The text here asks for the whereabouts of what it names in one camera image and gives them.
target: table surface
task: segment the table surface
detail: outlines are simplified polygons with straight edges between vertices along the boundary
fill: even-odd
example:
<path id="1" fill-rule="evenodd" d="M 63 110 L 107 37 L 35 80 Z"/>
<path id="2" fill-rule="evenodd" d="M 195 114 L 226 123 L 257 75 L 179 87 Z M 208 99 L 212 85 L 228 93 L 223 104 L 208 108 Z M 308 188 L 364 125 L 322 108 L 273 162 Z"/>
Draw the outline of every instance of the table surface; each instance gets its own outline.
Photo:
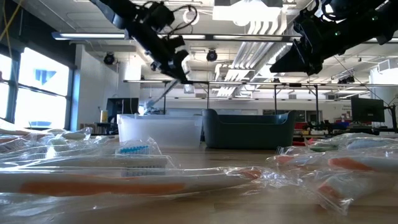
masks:
<path id="1" fill-rule="evenodd" d="M 163 149 L 182 167 L 263 166 L 274 151 Z M 296 187 L 247 187 L 51 217 L 51 223 L 397 223 L 398 195 L 358 200 L 342 217 L 321 208 Z"/>

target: black monitor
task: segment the black monitor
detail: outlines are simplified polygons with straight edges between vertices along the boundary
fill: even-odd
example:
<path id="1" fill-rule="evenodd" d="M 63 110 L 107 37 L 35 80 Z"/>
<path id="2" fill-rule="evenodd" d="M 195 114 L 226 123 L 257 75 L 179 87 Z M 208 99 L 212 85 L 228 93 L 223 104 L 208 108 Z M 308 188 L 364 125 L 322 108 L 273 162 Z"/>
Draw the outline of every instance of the black monitor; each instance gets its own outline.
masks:
<path id="1" fill-rule="evenodd" d="M 351 98 L 353 121 L 384 122 L 384 102 L 382 100 Z"/>
<path id="2" fill-rule="evenodd" d="M 108 120 L 116 118 L 118 114 L 138 113 L 138 106 L 138 98 L 108 98 L 106 104 L 106 110 L 108 110 L 109 116 Z"/>

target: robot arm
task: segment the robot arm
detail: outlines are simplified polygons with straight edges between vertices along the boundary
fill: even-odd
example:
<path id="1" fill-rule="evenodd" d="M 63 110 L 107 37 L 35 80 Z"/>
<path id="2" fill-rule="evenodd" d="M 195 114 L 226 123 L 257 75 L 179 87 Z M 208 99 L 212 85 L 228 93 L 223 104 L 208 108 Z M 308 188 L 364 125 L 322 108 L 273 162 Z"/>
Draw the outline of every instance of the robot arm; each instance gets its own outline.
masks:
<path id="1" fill-rule="evenodd" d="M 294 40 L 289 52 L 271 66 L 271 72 L 317 74 L 325 59 L 372 38 L 385 44 L 398 29 L 397 0 L 322 0 L 321 17 L 315 16 L 319 0 L 316 3 L 313 10 L 301 10 L 294 20 L 294 30 L 302 37 Z M 326 12 L 327 5 L 332 13 Z"/>
<path id="2" fill-rule="evenodd" d="M 90 0 L 94 3 L 107 20 L 118 29 L 124 29 L 127 39 L 134 39 L 146 50 L 154 62 L 151 69 L 175 78 L 181 82 L 187 81 L 182 68 L 183 59 L 188 56 L 186 50 L 176 51 L 177 47 L 185 45 L 182 36 L 169 38 L 159 33 L 165 26 L 174 21 L 174 13 L 163 2 L 148 2 L 146 8 L 132 3 L 130 0 Z"/>

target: white wall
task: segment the white wall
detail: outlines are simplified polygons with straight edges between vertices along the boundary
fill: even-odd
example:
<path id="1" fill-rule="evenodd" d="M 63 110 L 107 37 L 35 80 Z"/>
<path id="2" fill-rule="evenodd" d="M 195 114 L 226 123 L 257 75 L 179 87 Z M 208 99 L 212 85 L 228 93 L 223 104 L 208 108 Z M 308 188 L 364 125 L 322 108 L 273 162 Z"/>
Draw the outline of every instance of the white wall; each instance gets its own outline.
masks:
<path id="1" fill-rule="evenodd" d="M 195 87 L 195 92 L 202 93 L 200 87 Z M 150 92 L 152 93 L 152 98 L 159 96 L 162 93 L 162 89 L 141 89 L 140 94 L 140 104 L 143 105 L 145 101 L 149 99 Z M 195 97 L 194 94 L 187 95 L 183 94 L 181 89 L 172 90 L 168 97 Z M 155 107 L 163 108 L 163 100 L 160 100 Z M 166 108 L 198 108 L 206 109 L 206 100 L 175 100 L 166 99 Z M 240 100 L 210 100 L 210 108 L 213 109 L 241 109 L 241 110 L 258 110 L 258 114 L 262 114 L 262 110 L 274 110 L 274 100 L 270 99 L 264 100 L 251 100 L 251 101 L 240 101 Z M 329 119 L 331 122 L 334 118 L 340 118 L 341 114 L 346 113 L 350 110 L 350 102 L 319 102 L 319 110 L 322 111 L 323 119 Z M 278 110 L 316 110 L 315 100 L 313 101 L 278 101 Z"/>
<path id="2" fill-rule="evenodd" d="M 76 130 L 81 123 L 100 121 L 100 110 L 106 109 L 108 98 L 129 98 L 139 96 L 139 84 L 123 83 L 125 64 L 119 66 L 119 74 L 102 61 L 85 51 L 84 45 L 76 47 L 75 80 L 71 129 Z"/>

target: clear plastic bin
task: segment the clear plastic bin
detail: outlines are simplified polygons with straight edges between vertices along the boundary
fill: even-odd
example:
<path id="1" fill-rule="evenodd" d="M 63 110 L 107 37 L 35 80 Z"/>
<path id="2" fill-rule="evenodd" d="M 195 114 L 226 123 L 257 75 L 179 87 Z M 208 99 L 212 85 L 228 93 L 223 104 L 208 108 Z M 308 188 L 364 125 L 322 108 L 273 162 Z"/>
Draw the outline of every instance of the clear plastic bin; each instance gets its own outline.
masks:
<path id="1" fill-rule="evenodd" d="M 201 116 L 118 115 L 120 141 L 151 137 L 159 147 L 198 147 Z"/>

